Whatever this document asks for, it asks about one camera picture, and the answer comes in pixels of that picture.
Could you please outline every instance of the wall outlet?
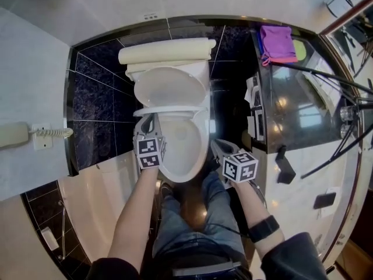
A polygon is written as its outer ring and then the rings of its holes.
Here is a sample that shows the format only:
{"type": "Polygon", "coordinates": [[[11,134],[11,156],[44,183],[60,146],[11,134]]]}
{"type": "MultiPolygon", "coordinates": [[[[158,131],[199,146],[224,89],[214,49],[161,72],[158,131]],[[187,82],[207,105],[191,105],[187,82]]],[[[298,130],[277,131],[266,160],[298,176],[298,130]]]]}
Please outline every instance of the wall outlet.
{"type": "MultiPolygon", "coordinates": [[[[32,125],[33,131],[35,130],[50,130],[51,124],[33,124],[32,125]]],[[[40,151],[42,149],[52,148],[53,147],[53,141],[52,137],[48,136],[37,136],[36,134],[33,134],[33,141],[34,141],[34,149],[36,151],[40,151]]]]}
{"type": "Polygon", "coordinates": [[[140,16],[140,20],[143,22],[158,20],[160,18],[161,18],[160,12],[145,13],[144,15],[140,16]]]}

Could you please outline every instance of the toilet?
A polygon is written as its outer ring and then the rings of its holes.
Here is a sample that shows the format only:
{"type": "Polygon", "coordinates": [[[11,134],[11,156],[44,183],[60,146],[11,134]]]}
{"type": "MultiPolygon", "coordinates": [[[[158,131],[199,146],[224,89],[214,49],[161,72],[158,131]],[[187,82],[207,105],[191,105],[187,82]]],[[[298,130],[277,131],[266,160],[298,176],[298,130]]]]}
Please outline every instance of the toilet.
{"type": "Polygon", "coordinates": [[[210,78],[207,60],[158,66],[130,75],[141,117],[157,113],[166,154],[160,171],[171,181],[189,181],[201,170],[209,147],[210,78]]]}

